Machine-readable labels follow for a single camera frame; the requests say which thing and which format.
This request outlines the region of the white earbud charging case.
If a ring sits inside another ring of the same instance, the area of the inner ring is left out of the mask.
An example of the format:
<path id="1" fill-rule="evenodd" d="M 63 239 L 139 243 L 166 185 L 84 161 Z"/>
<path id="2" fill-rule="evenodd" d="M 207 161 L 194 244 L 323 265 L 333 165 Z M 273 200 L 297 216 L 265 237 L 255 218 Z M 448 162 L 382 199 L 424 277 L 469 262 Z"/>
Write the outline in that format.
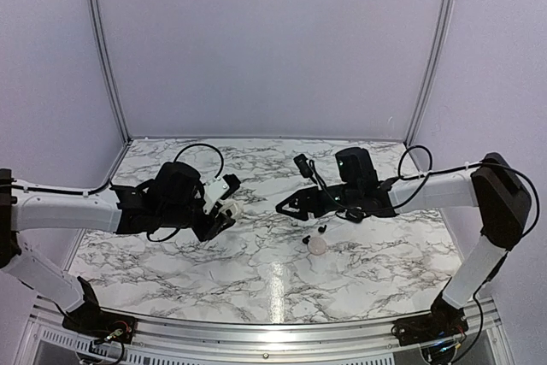
<path id="1" fill-rule="evenodd" d="M 235 201 L 235 200 L 226 200 L 221 209 L 220 212 L 224 215 L 227 215 L 234 220 L 237 220 L 241 217 L 241 215 L 244 212 L 244 205 L 242 202 Z"/>

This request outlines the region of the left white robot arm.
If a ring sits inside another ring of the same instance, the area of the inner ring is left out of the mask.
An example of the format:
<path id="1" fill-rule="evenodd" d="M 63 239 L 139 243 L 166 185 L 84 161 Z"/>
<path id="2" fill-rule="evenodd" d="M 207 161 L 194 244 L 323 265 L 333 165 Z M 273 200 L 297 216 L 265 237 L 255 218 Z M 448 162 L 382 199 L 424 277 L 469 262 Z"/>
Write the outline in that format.
<path id="1" fill-rule="evenodd" d="M 114 235 L 190 229 L 205 242 L 231 227 L 237 208 L 230 196 L 241 182 L 234 174 L 201 181 L 183 162 L 166 162 L 157 176 L 137 186 L 112 185 L 100 192 L 16 184 L 1 172 L 1 270 L 58 305 L 68 321 L 99 335 L 108 327 L 91 284 L 64 273 L 23 239 L 26 230 L 85 229 Z"/>

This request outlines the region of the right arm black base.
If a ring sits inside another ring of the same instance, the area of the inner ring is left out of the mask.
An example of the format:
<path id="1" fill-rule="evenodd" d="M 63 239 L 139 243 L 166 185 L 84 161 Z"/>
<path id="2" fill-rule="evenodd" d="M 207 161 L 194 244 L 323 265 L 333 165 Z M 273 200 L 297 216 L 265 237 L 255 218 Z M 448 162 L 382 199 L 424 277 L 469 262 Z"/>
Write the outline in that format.
<path id="1" fill-rule="evenodd" d="M 434 299 L 429 312 L 397 319 L 391 328 L 391 334 L 401 346 L 463 335 L 467 331 L 463 308 L 457 309 L 446 302 L 442 293 Z"/>

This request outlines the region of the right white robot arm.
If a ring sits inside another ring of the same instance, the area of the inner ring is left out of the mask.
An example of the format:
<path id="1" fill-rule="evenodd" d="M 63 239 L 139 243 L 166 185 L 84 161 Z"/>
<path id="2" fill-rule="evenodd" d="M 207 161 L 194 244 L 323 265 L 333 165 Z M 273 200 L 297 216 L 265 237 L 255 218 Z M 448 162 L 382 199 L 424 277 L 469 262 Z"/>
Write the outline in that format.
<path id="1" fill-rule="evenodd" d="M 444 336 L 468 300 L 493 279 L 509 252 L 532 229 L 531 210 L 539 208 L 532 182 L 496 152 L 475 163 L 411 177 L 397 174 L 386 180 L 379 179 L 364 148 L 341 150 L 335 159 L 341 181 L 327 185 L 313 160 L 296 156 L 300 174 L 313 185 L 282 200 L 276 211 L 300 221 L 340 210 L 351 218 L 394 218 L 429 209 L 479 211 L 482 227 L 477 244 L 424 318 L 423 329 L 433 338 Z"/>

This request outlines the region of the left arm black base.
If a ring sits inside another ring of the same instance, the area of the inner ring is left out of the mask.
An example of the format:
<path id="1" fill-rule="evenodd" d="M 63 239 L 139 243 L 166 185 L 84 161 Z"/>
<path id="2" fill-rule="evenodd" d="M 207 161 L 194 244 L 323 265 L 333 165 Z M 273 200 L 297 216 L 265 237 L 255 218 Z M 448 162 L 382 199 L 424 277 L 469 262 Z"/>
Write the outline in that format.
<path id="1" fill-rule="evenodd" d="M 83 291 L 83 303 L 73 311 L 65 311 L 62 326 L 70 331 L 105 339 L 114 331 L 121 330 L 115 341 L 132 342 L 136 319 L 130 315 L 116 314 L 100 307 L 91 284 L 82 277 L 77 278 Z"/>

